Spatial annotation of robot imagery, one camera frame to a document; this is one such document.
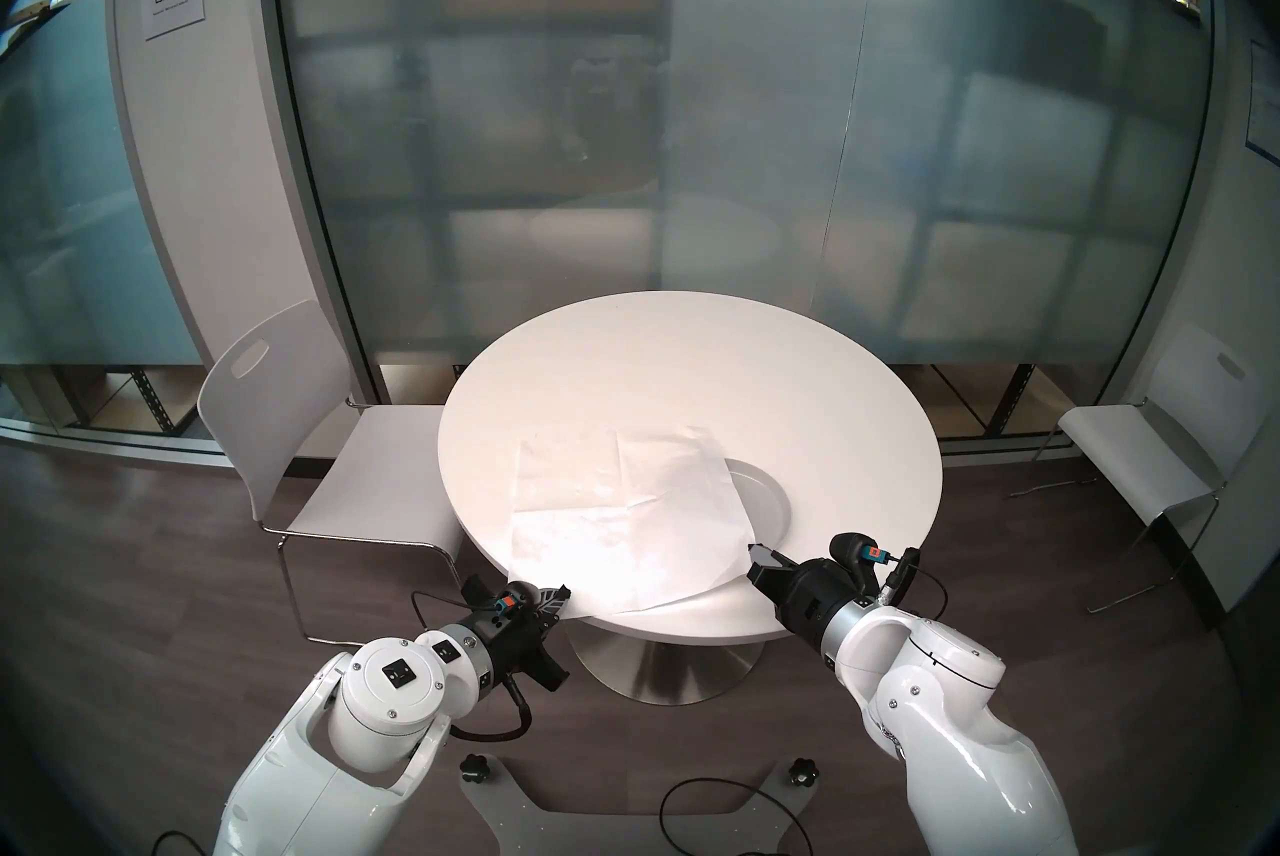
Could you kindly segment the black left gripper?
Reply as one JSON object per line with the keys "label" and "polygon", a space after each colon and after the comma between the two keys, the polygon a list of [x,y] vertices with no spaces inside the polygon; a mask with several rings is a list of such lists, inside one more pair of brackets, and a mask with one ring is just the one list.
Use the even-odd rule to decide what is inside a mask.
{"label": "black left gripper", "polygon": [[518,673],[547,691],[570,679],[567,670],[547,650],[547,635],[561,621],[570,587],[538,589],[535,598],[486,598],[468,615],[468,630],[489,655],[494,682]]}

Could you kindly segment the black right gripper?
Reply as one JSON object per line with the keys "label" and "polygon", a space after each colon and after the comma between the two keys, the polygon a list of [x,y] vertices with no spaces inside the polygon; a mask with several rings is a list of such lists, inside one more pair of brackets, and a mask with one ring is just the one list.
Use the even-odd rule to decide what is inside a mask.
{"label": "black right gripper", "polygon": [[837,560],[796,563],[764,543],[749,543],[748,551],[749,582],[774,601],[774,619],[803,641],[822,641],[831,621],[850,604],[870,605],[867,585]]}

